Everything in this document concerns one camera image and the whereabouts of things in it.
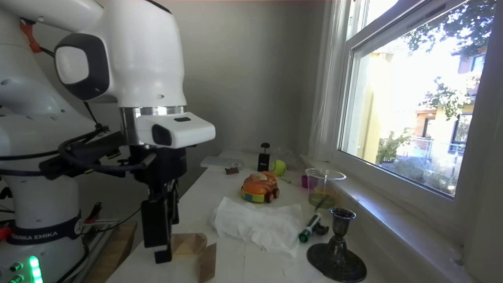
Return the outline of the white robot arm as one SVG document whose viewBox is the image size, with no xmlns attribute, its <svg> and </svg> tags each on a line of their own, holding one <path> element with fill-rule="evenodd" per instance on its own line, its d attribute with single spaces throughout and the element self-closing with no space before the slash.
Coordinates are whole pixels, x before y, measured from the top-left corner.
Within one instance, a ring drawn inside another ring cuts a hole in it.
<svg viewBox="0 0 503 283">
<path fill-rule="evenodd" d="M 190 113 L 172 13 L 155 0 L 0 0 L 1 178 L 14 220 L 1 283 L 67 283 L 89 250 L 76 176 L 146 184 L 142 236 L 171 258 L 187 148 L 213 138 Z"/>
</svg>

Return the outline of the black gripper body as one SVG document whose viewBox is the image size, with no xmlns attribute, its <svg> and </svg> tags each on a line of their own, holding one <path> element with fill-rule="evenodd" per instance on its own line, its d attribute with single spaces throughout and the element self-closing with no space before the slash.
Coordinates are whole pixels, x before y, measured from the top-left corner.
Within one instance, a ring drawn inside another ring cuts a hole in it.
<svg viewBox="0 0 503 283">
<path fill-rule="evenodd" d="M 187 152 L 183 149 L 146 149 L 130 146 L 131 163 L 146 162 L 146 167 L 133 171 L 133 178 L 149 189 L 149 196 L 141 203 L 141 209 L 168 201 L 168 207 L 177 203 L 177 179 L 187 171 Z"/>
</svg>

